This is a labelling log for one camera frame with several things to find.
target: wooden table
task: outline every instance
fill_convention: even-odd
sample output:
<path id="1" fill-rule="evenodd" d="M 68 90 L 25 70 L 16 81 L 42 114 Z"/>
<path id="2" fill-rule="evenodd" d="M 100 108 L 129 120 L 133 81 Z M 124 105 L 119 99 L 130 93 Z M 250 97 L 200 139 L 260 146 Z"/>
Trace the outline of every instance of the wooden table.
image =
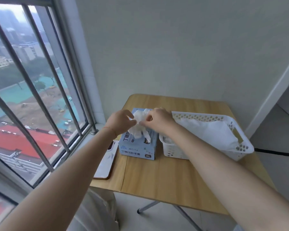
<path id="1" fill-rule="evenodd" d="M 131 95 L 123 109 L 131 111 L 133 108 L 156 107 L 180 112 L 222 114 L 234 118 L 225 102 L 144 94 Z M 275 188 L 255 153 L 248 154 L 239 163 Z M 92 180 L 90 186 L 206 212 L 228 214 L 190 161 L 165 157 L 159 140 L 155 160 L 125 156 L 117 152 L 110 179 Z"/>

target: left arm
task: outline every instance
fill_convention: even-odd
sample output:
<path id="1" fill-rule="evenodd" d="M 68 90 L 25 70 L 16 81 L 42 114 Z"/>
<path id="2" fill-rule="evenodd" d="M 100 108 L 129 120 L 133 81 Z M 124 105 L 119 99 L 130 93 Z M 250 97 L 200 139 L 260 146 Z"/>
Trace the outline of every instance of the left arm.
<path id="1" fill-rule="evenodd" d="M 128 110 L 113 113 L 106 127 L 35 188 L 2 222 L 0 231 L 66 230 L 112 140 L 136 124 Z"/>

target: white container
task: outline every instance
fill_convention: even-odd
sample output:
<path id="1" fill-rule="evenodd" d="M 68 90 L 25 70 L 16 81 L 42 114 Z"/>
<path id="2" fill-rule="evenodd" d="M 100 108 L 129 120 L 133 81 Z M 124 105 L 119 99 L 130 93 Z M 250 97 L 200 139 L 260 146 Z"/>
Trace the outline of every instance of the white container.
<path id="1" fill-rule="evenodd" d="M 235 134 L 239 140 L 239 145 L 231 151 L 222 151 L 230 158 L 238 161 L 243 158 L 246 154 L 253 153 L 254 147 L 245 136 L 244 132 L 241 130 L 237 122 L 229 116 L 226 115 L 217 115 L 217 114 L 204 114 L 204 113 L 187 113 L 187 112 L 172 112 L 172 116 L 175 120 L 181 118 L 196 119 L 203 122 L 214 122 L 214 121 L 224 121 L 227 123 L 227 126 Z M 174 143 L 165 143 L 164 136 L 160 135 L 160 141 L 163 143 L 164 155 L 168 157 L 188 159 L 187 156 L 183 153 L 181 148 L 179 148 Z"/>

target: right arm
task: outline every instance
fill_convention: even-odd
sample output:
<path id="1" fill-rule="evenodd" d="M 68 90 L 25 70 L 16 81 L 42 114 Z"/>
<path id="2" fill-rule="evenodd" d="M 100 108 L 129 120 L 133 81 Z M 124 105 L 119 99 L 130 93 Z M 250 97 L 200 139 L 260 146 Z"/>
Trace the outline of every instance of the right arm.
<path id="1" fill-rule="evenodd" d="M 177 124 L 164 109 L 149 112 L 144 126 L 169 136 L 205 183 L 246 231 L 289 230 L 289 202 L 255 174 Z"/>

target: red string bracelet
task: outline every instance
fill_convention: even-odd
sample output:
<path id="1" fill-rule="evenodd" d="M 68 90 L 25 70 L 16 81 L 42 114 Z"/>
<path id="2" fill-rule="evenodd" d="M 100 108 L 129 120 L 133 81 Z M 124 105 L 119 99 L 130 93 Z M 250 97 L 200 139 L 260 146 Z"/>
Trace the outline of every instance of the red string bracelet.
<path id="1" fill-rule="evenodd" d="M 103 128 L 109 128 L 109 129 L 111 129 L 111 130 L 113 131 L 113 133 L 115 133 L 115 136 L 118 137 L 118 135 L 116 134 L 115 130 L 112 129 L 111 127 L 105 126 L 105 127 L 103 127 Z"/>

